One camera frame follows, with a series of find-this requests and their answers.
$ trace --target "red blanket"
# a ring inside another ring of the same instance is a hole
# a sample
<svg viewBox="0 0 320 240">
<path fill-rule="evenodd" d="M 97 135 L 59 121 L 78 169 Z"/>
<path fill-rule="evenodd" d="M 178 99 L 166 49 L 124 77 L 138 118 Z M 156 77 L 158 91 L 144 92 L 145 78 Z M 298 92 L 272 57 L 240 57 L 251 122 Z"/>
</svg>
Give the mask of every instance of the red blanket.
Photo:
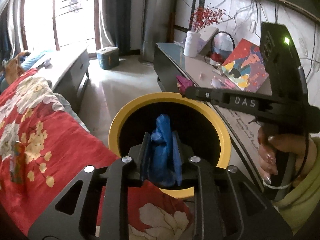
<svg viewBox="0 0 320 240">
<path fill-rule="evenodd" d="M 23 163 L 13 161 L 14 141 L 25 147 Z M 81 169 L 108 166 L 116 159 L 64 111 L 35 69 L 0 96 L 0 203 L 25 235 Z M 178 239 L 192 221 L 182 201 L 163 194 L 150 182 L 129 188 L 128 195 L 131 237 Z"/>
</svg>

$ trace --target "silver screw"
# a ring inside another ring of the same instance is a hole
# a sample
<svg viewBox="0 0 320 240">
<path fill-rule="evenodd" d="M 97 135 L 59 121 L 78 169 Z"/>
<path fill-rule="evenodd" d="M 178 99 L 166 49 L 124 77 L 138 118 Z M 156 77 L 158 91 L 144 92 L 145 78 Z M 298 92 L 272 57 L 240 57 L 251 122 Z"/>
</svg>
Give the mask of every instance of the silver screw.
<svg viewBox="0 0 320 240">
<path fill-rule="evenodd" d="M 201 158 L 198 157 L 198 156 L 192 156 L 190 158 L 190 161 L 193 162 L 193 163 L 199 163 L 201 161 Z"/>
<path fill-rule="evenodd" d="M 92 165 L 84 167 L 84 172 L 86 172 L 86 173 L 90 173 L 90 172 L 93 172 L 93 171 L 94 171 L 94 167 Z"/>
<path fill-rule="evenodd" d="M 129 163 L 130 161 L 132 161 L 132 158 L 130 156 L 124 156 L 121 160 L 123 163 Z"/>
<path fill-rule="evenodd" d="M 238 171 L 238 167 L 234 165 L 228 166 L 228 171 L 231 173 L 236 173 Z"/>
</svg>

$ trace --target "yellow trash can rim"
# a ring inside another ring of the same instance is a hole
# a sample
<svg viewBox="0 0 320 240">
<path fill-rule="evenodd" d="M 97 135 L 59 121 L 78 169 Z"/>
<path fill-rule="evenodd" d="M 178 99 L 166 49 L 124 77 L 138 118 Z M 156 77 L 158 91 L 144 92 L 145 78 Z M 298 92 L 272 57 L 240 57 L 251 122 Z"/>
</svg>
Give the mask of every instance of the yellow trash can rim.
<svg viewBox="0 0 320 240">
<path fill-rule="evenodd" d="M 199 113 L 201 113 L 204 117 L 208 119 L 209 122 L 212 123 L 215 130 L 217 131 L 219 141 L 220 141 L 220 157 L 217 163 L 217 167 L 225 169 L 230 161 L 231 157 L 231 140 L 227 128 L 217 113 L 215 113 L 212 109 L 210 109 L 204 103 L 197 102 L 195 100 L 190 100 L 187 98 L 183 98 L 178 93 L 169 93 L 169 92 L 159 92 L 147 94 L 141 97 L 138 97 L 129 103 L 127 103 L 122 109 L 117 113 L 116 117 L 113 119 L 109 137 L 108 144 L 109 149 L 121 157 L 120 149 L 119 149 L 119 137 L 121 129 L 128 119 L 128 117 L 133 114 L 136 110 L 141 107 L 159 103 L 159 102 L 171 102 L 171 103 L 179 103 L 185 106 L 189 106 Z M 186 188 L 181 190 L 168 190 L 161 189 L 162 192 L 175 197 L 175 198 L 189 198 L 194 196 L 194 188 Z"/>
</svg>

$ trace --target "floor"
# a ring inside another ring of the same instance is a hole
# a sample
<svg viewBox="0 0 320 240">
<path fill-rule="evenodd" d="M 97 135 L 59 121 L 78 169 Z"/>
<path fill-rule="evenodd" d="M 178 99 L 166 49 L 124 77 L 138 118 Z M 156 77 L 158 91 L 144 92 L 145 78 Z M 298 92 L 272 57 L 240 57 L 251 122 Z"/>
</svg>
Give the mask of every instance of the floor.
<svg viewBox="0 0 320 240">
<path fill-rule="evenodd" d="M 120 59 L 120 65 L 103 70 L 98 60 L 91 60 L 90 80 L 79 112 L 90 133 L 108 146 L 113 118 L 131 100 L 145 94 L 161 92 L 153 66 L 138 61 L 138 56 Z"/>
</svg>

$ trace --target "storage box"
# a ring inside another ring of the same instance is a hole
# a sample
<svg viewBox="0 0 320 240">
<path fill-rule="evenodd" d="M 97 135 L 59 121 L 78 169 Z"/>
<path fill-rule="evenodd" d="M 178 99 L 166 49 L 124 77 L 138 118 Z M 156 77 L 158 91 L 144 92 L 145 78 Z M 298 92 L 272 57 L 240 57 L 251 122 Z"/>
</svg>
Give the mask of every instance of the storage box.
<svg viewBox="0 0 320 240">
<path fill-rule="evenodd" d="M 119 49 L 116 47 L 106 47 L 97 50 L 97 58 L 100 68 L 108 70 L 119 65 Z"/>
</svg>

